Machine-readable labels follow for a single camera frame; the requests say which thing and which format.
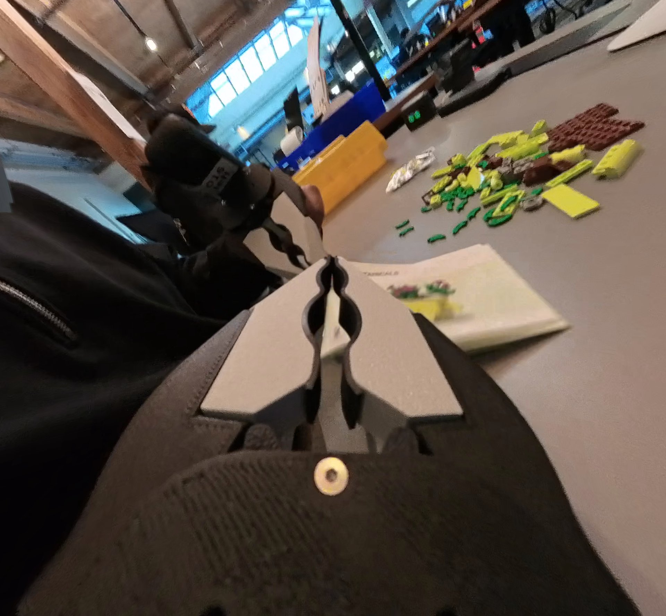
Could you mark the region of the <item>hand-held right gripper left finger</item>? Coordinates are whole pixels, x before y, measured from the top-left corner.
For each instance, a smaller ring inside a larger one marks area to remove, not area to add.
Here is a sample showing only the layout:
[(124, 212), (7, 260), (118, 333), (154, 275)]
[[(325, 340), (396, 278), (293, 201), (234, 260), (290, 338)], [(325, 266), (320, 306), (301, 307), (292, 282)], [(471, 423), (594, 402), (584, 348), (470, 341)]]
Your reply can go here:
[(265, 424), (280, 437), (316, 421), (330, 256), (256, 304), (200, 405), (204, 417)]

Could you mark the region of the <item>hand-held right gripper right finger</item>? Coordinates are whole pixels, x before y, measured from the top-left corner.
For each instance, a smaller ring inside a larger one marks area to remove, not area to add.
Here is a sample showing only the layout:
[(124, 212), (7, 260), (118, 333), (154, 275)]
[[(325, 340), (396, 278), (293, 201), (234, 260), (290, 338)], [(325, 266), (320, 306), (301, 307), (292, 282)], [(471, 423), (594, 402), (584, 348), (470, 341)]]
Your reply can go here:
[(416, 316), (342, 257), (333, 261), (339, 323), (349, 337), (340, 397), (349, 429), (375, 442), (397, 428), (462, 418), (462, 405)]

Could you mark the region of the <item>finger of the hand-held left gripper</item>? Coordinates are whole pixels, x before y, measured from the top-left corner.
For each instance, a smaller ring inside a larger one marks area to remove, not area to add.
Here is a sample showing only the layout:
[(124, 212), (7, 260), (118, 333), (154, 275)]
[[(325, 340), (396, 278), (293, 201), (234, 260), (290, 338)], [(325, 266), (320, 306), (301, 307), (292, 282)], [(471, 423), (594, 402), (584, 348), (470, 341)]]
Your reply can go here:
[(272, 204), (270, 240), (292, 264), (314, 264), (327, 257), (315, 222), (289, 196), (278, 196)]
[(253, 230), (244, 239), (244, 246), (271, 274), (282, 280), (294, 279), (307, 269), (301, 256), (290, 258), (283, 250), (280, 239), (268, 230)]

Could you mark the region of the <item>yellow storage bins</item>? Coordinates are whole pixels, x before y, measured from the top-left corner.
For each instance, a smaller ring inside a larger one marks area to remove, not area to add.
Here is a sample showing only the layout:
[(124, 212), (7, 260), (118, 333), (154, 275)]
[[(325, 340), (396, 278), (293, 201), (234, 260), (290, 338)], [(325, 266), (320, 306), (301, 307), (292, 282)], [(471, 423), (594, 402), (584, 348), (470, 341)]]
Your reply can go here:
[(300, 186), (316, 186), (325, 215), (360, 188), (386, 164), (387, 142), (371, 121), (349, 136), (338, 136), (293, 176)]

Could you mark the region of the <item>toy instruction booklet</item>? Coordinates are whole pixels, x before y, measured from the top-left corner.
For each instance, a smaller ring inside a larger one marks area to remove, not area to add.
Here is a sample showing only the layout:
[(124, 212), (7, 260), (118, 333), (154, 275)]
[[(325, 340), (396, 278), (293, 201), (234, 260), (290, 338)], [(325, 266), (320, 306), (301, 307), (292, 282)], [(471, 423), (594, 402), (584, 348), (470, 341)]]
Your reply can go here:
[(489, 245), (412, 264), (353, 265), (468, 354), (570, 328)]

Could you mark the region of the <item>pile of toy bricks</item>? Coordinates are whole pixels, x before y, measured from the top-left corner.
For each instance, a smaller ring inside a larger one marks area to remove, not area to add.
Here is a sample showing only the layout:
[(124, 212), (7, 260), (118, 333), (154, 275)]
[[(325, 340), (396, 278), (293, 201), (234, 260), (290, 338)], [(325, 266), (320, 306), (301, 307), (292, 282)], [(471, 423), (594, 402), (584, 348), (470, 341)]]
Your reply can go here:
[[(613, 118), (627, 120), (619, 113)], [(519, 212), (554, 208), (541, 197), (545, 190), (560, 184), (574, 188), (574, 183), (585, 176), (598, 181), (618, 180), (643, 153), (635, 135), (645, 127), (602, 151), (580, 145), (549, 153), (547, 134), (557, 125), (540, 120), (528, 131), (496, 133), (470, 153), (455, 154), (433, 171), (433, 184), (421, 196), (420, 212), (444, 209), (456, 219), (453, 227), (429, 236), (428, 244), (455, 237), (477, 218), (496, 229)]]

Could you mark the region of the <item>large brown studded plate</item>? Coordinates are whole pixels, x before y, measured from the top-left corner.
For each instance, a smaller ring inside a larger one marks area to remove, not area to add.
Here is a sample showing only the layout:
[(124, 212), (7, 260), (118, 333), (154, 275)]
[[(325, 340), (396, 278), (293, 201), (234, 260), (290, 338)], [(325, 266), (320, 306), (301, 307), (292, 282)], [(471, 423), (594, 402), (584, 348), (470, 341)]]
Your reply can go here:
[(547, 151), (563, 151), (584, 145), (591, 151), (602, 151), (645, 127), (645, 122), (606, 118), (583, 121), (572, 119), (548, 132)]
[(618, 113), (619, 109), (617, 107), (607, 103), (599, 103), (576, 114), (569, 120), (563, 121), (558, 124), (555, 129), (562, 131), (580, 131), (590, 128), (599, 122), (608, 120)]

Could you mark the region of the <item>person's left forearm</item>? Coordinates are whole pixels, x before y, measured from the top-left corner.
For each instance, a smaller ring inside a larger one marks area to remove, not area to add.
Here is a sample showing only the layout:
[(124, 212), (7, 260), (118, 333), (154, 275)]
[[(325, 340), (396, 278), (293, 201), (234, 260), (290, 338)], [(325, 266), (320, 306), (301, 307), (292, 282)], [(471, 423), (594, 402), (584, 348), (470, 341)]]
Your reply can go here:
[(282, 284), (278, 275), (231, 235), (187, 257), (172, 257), (165, 269), (197, 313), (218, 321), (231, 320)]

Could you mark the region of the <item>black tilted board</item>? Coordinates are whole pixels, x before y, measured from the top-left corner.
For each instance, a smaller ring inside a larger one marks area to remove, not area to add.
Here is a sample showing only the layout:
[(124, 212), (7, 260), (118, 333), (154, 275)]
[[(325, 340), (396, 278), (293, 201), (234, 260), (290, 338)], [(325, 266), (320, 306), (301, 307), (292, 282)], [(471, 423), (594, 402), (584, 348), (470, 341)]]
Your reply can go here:
[(296, 128), (304, 129), (304, 122), (302, 118), (302, 109), (300, 104), (299, 92), (294, 88), (287, 96), (283, 104), (285, 126), (287, 133), (290, 133)]

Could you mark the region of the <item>blue storage bin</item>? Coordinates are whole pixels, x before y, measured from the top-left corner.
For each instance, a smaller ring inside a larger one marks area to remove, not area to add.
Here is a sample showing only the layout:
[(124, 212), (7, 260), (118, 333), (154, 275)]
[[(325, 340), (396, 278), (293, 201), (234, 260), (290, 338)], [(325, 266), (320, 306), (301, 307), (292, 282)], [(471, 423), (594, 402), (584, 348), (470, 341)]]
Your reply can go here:
[(385, 113), (382, 96), (374, 81), (370, 80), (332, 116), (320, 122), (276, 167), (297, 171), (302, 162), (320, 154), (339, 136), (347, 137), (365, 121), (375, 122)]

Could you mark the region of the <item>small sealed bag of pieces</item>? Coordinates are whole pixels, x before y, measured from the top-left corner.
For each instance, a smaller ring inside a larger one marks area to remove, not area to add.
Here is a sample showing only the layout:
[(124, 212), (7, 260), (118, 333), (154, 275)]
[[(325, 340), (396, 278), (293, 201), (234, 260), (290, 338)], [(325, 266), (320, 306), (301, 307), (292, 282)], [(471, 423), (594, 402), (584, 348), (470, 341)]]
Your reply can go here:
[(402, 188), (419, 173), (427, 170), (435, 159), (435, 148), (429, 147), (424, 152), (417, 154), (415, 157), (407, 161), (403, 166), (397, 168), (388, 181), (386, 194), (393, 193), (399, 188)]

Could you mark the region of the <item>white printed banner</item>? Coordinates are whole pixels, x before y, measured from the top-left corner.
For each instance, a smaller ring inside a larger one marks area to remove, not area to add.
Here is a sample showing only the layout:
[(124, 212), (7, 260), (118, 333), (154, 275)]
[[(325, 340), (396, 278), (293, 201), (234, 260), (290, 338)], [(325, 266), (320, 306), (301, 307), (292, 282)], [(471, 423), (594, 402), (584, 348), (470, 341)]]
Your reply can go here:
[(313, 26), (307, 38), (306, 70), (308, 87), (313, 107), (314, 120), (321, 120), (328, 112), (330, 100), (326, 72), (321, 67), (320, 59), (321, 23), (317, 15), (314, 16)]

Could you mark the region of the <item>grey desk with wood edge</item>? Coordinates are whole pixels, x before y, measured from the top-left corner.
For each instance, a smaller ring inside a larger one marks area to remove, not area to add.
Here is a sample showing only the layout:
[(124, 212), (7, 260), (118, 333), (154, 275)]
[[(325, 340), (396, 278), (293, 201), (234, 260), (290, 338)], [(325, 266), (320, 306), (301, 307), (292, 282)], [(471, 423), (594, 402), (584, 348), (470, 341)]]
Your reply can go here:
[(423, 93), (429, 94), (432, 99), (436, 99), (439, 94), (436, 72), (430, 72), (428, 75), (405, 88), (395, 98), (386, 102), (385, 112), (376, 118), (373, 126), (386, 139), (392, 136), (397, 130), (404, 126), (402, 113), (406, 106)]

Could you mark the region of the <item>black pillar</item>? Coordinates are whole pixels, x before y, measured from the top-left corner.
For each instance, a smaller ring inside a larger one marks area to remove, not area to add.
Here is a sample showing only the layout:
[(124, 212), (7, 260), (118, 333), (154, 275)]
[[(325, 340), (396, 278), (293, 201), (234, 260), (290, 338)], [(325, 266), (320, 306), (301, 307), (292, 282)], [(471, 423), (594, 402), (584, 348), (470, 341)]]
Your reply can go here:
[(363, 62), (365, 69), (368, 71), (371, 79), (373, 80), (375, 86), (379, 91), (379, 95), (382, 100), (386, 103), (392, 97), (390, 94), (389, 88), (386, 86), (384, 80), (382, 79), (377, 67), (370, 56), (370, 52), (366, 47), (362, 36), (360, 35), (358, 29), (356, 28), (353, 19), (349, 16), (348, 11), (346, 10), (345, 5), (342, 0), (330, 0), (331, 5), (340, 19), (345, 33), (349, 34), (349, 38), (358, 53), (360, 60)]

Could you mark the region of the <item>lime flat tile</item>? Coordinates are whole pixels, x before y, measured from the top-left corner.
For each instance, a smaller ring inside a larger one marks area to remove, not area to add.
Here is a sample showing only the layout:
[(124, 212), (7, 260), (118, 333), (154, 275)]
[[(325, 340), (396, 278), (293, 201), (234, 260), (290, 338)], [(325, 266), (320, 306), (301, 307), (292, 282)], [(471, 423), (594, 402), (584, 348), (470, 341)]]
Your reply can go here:
[(564, 184), (545, 190), (541, 197), (571, 219), (581, 219), (601, 208), (597, 201)]

